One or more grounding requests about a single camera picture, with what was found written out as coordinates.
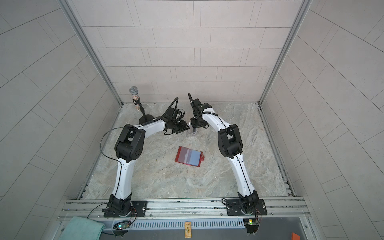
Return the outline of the red leather card holder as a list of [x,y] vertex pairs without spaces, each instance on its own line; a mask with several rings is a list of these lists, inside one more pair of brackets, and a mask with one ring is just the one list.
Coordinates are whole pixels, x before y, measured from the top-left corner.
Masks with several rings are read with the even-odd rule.
[[180,146],[175,162],[188,166],[200,167],[201,162],[203,162],[204,159],[205,156],[203,152]]

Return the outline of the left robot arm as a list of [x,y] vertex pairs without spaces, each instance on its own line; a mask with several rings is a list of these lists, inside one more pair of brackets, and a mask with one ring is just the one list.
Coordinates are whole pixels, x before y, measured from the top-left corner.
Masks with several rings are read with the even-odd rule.
[[127,124],[115,144],[118,175],[113,193],[110,195],[105,215],[127,216],[131,212],[132,179],[135,164],[144,149],[145,139],[159,132],[172,131],[172,134],[182,133],[190,127],[183,120],[185,111],[169,107],[160,117],[147,117],[140,125]]

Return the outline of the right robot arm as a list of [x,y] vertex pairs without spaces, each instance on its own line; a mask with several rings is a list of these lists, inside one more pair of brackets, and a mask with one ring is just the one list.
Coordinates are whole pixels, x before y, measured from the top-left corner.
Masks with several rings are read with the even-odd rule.
[[246,170],[243,158],[243,141],[239,127],[223,120],[208,103],[201,103],[188,94],[194,117],[191,118],[193,129],[211,127],[218,136],[218,148],[233,170],[240,200],[240,207],[245,214],[256,211],[259,195]]

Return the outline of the microphone on black stand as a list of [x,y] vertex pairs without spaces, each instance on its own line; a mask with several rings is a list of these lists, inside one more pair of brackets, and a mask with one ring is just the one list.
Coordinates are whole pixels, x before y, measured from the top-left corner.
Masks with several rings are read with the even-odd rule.
[[144,123],[154,120],[154,117],[152,115],[146,114],[145,109],[142,106],[140,96],[139,96],[139,89],[136,86],[132,86],[130,87],[129,91],[132,95],[134,105],[138,107],[140,112],[142,113],[142,116],[139,119],[139,124],[142,125]]

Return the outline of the small wooden block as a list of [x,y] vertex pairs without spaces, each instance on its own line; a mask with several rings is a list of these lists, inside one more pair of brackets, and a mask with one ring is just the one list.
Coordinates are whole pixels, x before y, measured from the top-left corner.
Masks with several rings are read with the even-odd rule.
[[185,238],[189,239],[192,237],[192,222],[185,222],[184,224],[185,228]]

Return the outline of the right circuit board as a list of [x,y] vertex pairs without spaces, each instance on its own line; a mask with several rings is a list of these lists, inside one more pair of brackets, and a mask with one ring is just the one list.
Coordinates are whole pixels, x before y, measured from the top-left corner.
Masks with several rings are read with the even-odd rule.
[[248,234],[255,234],[260,227],[258,219],[243,219],[244,226]]

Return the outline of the left green circuit board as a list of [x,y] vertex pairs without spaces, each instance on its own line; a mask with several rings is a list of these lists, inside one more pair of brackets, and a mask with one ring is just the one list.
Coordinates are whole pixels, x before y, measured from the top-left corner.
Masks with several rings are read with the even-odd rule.
[[113,226],[112,231],[114,235],[122,237],[129,231],[130,225],[131,225],[130,221],[122,221],[122,222],[116,223]]

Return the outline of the teal cloth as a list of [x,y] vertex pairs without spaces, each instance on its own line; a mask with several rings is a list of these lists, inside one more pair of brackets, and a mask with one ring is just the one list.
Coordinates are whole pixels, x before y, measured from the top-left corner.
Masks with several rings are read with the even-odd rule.
[[105,224],[81,217],[73,217],[59,240],[99,240]]

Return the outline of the orange object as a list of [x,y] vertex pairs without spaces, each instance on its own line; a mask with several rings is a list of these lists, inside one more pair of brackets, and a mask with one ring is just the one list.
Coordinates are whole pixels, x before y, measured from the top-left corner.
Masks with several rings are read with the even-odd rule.
[[292,233],[291,240],[300,240],[300,239],[301,239],[301,237],[298,234]]

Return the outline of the aluminium corner profile right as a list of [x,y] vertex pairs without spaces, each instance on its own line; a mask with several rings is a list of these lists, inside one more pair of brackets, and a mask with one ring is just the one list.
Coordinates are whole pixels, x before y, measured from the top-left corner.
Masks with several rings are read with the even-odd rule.
[[312,3],[311,0],[304,0],[301,4],[300,8],[299,8],[297,16],[293,22],[293,25],[289,31],[287,39],[285,40],[285,43],[284,43],[283,48],[280,52],[280,55],[277,59],[277,62],[275,64],[275,66],[272,70],[272,73],[270,75],[270,78],[266,84],[266,88],[262,93],[261,99],[259,101],[260,106],[262,106],[263,103],[266,101],[267,95],[272,88],[272,85],[273,85],[273,83],[274,83],[274,81],[275,81],[275,79],[279,73],[279,70],[280,70],[280,68],[281,68],[281,66],[282,66],[282,64],[283,64],[283,62],[284,62],[284,60],[288,54],[288,51],[289,51],[298,31],[300,29],[300,26],[301,26],[301,24],[302,24],[302,22],[306,16],[308,10],[309,10],[311,3]]

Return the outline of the aluminium corner profile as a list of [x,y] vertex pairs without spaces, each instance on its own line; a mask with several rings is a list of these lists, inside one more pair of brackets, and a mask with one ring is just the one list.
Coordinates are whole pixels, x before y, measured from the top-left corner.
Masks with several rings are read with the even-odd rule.
[[98,56],[96,55],[95,50],[91,46],[90,41],[88,40],[84,30],[82,29],[82,26],[80,25],[79,21],[77,20],[73,10],[71,9],[68,1],[58,0],[58,4],[60,5],[61,9],[64,12],[64,15],[66,16],[67,20],[69,21],[70,25],[72,26],[73,30],[75,31],[76,35],[78,36],[81,44],[85,48],[87,54],[89,55],[92,63],[94,64],[96,70],[104,80],[104,82],[107,84],[109,90],[117,100],[118,104],[120,106],[123,105],[122,100],[120,99],[115,87],[113,86],[107,72],[105,71],[104,67],[102,66],[102,63]]
[[298,31],[300,29],[300,26],[301,26],[301,24],[302,24],[302,22],[306,16],[308,10],[309,10],[311,3],[312,3],[311,0],[304,0],[301,4],[300,8],[299,8],[297,16],[293,22],[293,25],[289,31],[287,39],[285,40],[285,43],[284,43],[283,48],[280,52],[280,55],[277,59],[277,62],[275,64],[275,66],[272,70],[272,73],[270,75],[270,78],[266,84],[266,88],[262,93],[261,99],[259,101],[260,106],[262,106],[263,103],[266,101],[267,95],[272,88],[272,85],[273,85],[273,83],[274,83],[274,81],[275,81],[275,79],[279,73],[279,70],[280,70],[280,68],[281,68],[281,66],[282,66],[282,64],[283,64],[283,62],[284,62],[284,60],[288,54],[288,51],[289,51]]

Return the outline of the aluminium corner profile left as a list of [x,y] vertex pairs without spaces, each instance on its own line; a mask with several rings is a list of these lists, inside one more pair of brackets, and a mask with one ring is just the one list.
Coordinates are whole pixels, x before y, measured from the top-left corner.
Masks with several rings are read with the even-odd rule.
[[120,99],[115,87],[113,86],[107,72],[105,71],[104,67],[102,66],[102,63],[98,56],[96,55],[95,50],[91,46],[90,41],[88,40],[84,30],[82,29],[82,26],[80,25],[79,21],[77,20],[73,10],[71,9],[68,1],[58,0],[58,4],[60,5],[61,9],[64,12],[64,15],[66,16],[67,20],[69,21],[70,25],[72,26],[73,30],[75,31],[76,35],[78,36],[81,44],[85,48],[87,54],[89,55],[92,63],[94,64],[96,70],[104,80],[104,82],[107,84],[109,90],[117,100],[118,104],[120,106],[123,105],[122,100]]

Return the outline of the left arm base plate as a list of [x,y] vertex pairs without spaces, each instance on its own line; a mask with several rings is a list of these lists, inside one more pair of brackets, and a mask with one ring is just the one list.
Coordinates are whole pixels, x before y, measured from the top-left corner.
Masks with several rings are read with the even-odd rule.
[[147,205],[147,201],[117,200],[108,202],[107,207],[102,209],[102,212],[105,218],[144,217]]

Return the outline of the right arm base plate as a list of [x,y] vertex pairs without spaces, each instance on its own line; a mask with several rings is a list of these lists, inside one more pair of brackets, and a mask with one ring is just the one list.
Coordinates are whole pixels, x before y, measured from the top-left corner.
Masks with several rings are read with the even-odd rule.
[[259,199],[255,204],[247,206],[247,210],[242,209],[239,199],[222,199],[222,204],[227,208],[228,216],[266,216],[268,214],[265,201]]

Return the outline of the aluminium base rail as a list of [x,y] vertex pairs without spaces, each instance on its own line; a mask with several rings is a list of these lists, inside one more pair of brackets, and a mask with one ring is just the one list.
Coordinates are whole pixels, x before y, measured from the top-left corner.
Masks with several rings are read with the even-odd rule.
[[306,223],[310,211],[301,197],[264,197],[266,216],[228,216],[221,198],[205,199],[147,199],[144,217],[105,218],[103,200],[67,201],[57,221],[67,224],[73,217],[82,217],[102,222],[107,229],[116,223],[130,221],[130,230],[175,230],[184,228],[185,222],[192,222],[193,229],[244,229],[243,219],[259,219],[260,222],[277,218],[297,218]]

